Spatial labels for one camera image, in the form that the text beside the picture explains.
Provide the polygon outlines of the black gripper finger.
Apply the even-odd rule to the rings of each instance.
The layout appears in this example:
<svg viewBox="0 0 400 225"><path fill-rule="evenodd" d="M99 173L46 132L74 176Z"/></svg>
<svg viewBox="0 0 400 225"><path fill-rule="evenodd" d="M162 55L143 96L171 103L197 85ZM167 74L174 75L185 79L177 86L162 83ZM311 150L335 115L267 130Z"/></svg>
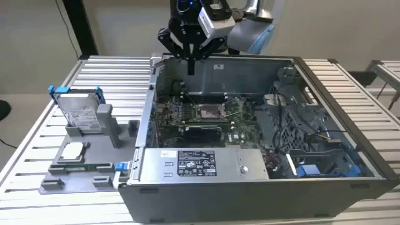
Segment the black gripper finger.
<svg viewBox="0 0 400 225"><path fill-rule="evenodd" d="M199 42L193 44L193 50L190 53L190 75L194 75L194 62L205 60L223 43L225 38L219 37L211 39L205 46L201 46Z"/></svg>
<svg viewBox="0 0 400 225"><path fill-rule="evenodd" d="M190 50L189 46L179 47L177 43L170 38L170 30L167 28L162 28L158 30L157 40L163 45L169 53L174 56L174 58L185 60L186 65L186 74L190 75Z"/></svg>

